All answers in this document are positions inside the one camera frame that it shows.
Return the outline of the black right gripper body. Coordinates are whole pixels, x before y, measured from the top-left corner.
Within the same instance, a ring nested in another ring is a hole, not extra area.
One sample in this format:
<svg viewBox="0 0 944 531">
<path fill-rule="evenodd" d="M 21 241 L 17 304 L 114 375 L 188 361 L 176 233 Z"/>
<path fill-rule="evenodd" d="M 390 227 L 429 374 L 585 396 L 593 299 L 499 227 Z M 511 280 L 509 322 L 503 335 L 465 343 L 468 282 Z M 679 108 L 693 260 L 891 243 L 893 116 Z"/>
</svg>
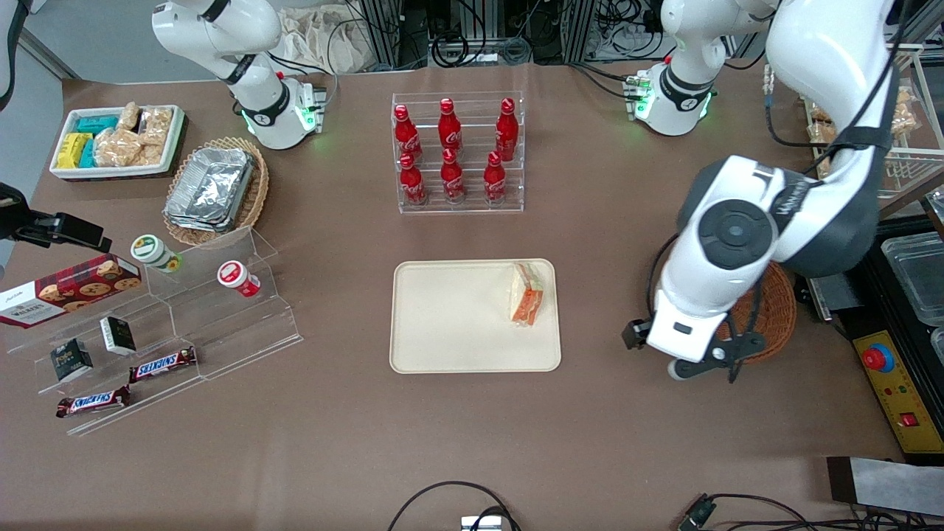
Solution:
<svg viewBox="0 0 944 531">
<path fill-rule="evenodd" d="M 1 238 L 33 243 L 33 215 L 27 200 L 13 186 L 1 184 Z"/>
</svg>

